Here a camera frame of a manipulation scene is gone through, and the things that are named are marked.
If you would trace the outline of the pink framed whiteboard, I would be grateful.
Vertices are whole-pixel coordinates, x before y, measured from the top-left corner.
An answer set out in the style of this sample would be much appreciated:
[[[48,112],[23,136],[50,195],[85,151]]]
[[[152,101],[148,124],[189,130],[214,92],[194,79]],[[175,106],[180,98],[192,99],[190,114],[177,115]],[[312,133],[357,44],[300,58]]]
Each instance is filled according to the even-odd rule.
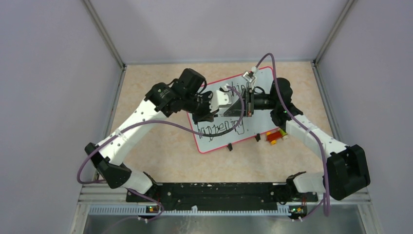
[[[234,87],[239,93],[246,87],[246,80],[242,78],[241,74],[228,77],[218,81],[213,81],[207,84],[207,91],[218,90],[221,86],[229,84]],[[235,117],[223,116],[226,108],[222,108],[218,112],[218,116],[214,118],[213,122],[200,122],[195,124],[192,120],[192,114],[187,114],[190,127],[192,130],[203,134],[218,134],[225,130],[232,128],[239,120],[240,115]],[[219,137],[205,137],[194,135],[195,144],[200,153],[208,153],[213,150],[225,148],[228,144],[243,140],[254,138],[257,134],[264,134],[278,129],[272,122],[269,110],[257,110],[251,117],[243,117],[240,124],[234,131]]]

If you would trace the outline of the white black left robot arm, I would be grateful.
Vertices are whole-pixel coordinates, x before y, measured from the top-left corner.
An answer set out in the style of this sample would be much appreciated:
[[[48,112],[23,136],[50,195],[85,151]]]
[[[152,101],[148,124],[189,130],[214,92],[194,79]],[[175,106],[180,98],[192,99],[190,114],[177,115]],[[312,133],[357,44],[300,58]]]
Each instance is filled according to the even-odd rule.
[[[183,70],[170,84],[157,83],[145,94],[134,112],[108,137],[88,143],[85,152],[97,172],[111,189],[134,189],[144,201],[156,196],[153,182],[144,172],[124,164],[133,147],[155,126],[169,124],[167,118],[180,111],[190,113],[195,122],[210,121],[220,107],[229,103],[221,91],[205,91],[206,78],[191,68]]]

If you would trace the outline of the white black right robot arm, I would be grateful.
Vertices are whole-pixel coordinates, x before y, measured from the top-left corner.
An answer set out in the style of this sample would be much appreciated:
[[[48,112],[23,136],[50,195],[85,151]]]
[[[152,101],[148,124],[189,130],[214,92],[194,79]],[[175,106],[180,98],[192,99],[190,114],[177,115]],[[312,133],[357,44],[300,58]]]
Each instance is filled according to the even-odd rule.
[[[285,78],[272,82],[268,94],[255,94],[243,89],[237,100],[225,112],[225,117],[250,117],[255,110],[269,110],[272,122],[289,136],[300,140],[323,163],[320,173],[299,172],[287,178],[286,196],[300,200],[305,193],[326,194],[343,200],[371,183],[365,151],[355,144],[349,146],[326,134],[314,125],[292,103],[292,88]]]

